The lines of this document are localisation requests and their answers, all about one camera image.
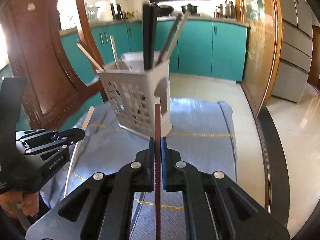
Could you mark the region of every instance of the white tile floor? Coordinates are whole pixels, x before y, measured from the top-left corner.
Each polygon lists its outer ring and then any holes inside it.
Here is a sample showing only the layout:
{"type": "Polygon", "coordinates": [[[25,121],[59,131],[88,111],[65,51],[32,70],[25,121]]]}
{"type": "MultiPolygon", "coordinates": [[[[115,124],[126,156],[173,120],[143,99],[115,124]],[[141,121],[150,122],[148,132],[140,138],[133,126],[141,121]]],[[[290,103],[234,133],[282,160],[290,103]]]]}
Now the white tile floor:
{"type": "Polygon", "coordinates": [[[293,237],[320,197],[320,96],[307,85],[299,104],[272,97],[268,110],[278,130],[290,182],[288,230],[293,237]]]}
{"type": "Polygon", "coordinates": [[[170,74],[170,97],[226,101],[233,109],[238,185],[261,206],[265,202],[263,160],[255,122],[241,86],[200,76],[170,74]]]}

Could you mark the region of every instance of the screw head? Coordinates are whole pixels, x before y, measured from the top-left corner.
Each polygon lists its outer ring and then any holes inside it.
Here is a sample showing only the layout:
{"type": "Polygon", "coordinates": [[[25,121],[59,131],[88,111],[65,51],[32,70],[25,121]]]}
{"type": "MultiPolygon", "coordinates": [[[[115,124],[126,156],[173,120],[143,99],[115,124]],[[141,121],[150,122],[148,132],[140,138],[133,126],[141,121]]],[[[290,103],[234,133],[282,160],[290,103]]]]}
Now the screw head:
{"type": "Polygon", "coordinates": [[[138,169],[140,167],[141,167],[141,163],[140,162],[131,163],[131,168],[133,168],[133,169],[138,169]]]}
{"type": "Polygon", "coordinates": [[[95,173],[95,174],[93,175],[93,178],[94,178],[95,180],[100,180],[100,179],[103,178],[103,173],[97,172],[97,173],[95,173]]]}
{"type": "Polygon", "coordinates": [[[216,171],[213,175],[217,179],[223,179],[224,178],[224,173],[222,171],[216,171]]]}
{"type": "Polygon", "coordinates": [[[186,166],[186,163],[183,162],[183,161],[179,161],[179,162],[176,163],[176,166],[177,166],[178,168],[184,168],[184,167],[186,166]]]}

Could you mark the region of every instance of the cooking pot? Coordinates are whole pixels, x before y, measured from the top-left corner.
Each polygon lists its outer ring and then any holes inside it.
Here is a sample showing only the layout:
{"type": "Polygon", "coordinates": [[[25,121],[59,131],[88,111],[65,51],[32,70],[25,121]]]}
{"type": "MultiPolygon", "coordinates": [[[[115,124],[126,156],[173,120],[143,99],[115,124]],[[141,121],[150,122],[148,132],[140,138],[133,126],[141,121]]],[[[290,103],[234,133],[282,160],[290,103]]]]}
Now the cooking pot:
{"type": "Polygon", "coordinates": [[[198,13],[198,6],[191,5],[191,3],[188,3],[188,5],[181,6],[181,9],[183,14],[185,14],[187,10],[190,11],[190,15],[195,15],[198,13]]]}
{"type": "Polygon", "coordinates": [[[160,5],[158,17],[169,16],[173,12],[173,7],[170,5],[160,5]]]}

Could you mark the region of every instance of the wooden chair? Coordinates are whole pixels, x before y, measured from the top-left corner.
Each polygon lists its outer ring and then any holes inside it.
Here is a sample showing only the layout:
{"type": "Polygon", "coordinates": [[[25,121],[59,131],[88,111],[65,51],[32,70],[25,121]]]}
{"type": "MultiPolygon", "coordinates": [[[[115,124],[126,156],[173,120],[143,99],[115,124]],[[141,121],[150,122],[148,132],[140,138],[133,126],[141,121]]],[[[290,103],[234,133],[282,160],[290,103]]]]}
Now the wooden chair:
{"type": "MultiPolygon", "coordinates": [[[[32,129],[58,129],[84,102],[100,92],[98,77],[85,85],[74,72],[59,35],[58,0],[11,0],[0,16],[14,76],[26,76],[22,100],[32,129]]],[[[79,37],[95,60],[103,60],[91,35],[84,0],[76,0],[79,37]]]]}

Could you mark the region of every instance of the white utensil holder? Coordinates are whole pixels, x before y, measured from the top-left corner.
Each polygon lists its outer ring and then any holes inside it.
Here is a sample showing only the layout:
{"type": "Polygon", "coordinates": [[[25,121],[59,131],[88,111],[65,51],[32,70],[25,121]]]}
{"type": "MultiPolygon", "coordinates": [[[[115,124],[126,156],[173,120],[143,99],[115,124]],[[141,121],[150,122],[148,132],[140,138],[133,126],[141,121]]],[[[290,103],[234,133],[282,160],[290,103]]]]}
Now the white utensil holder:
{"type": "Polygon", "coordinates": [[[145,138],[154,137],[155,104],[161,104],[161,136],[167,136],[170,122],[169,61],[143,70],[141,58],[112,62],[97,70],[121,128],[145,138]]]}

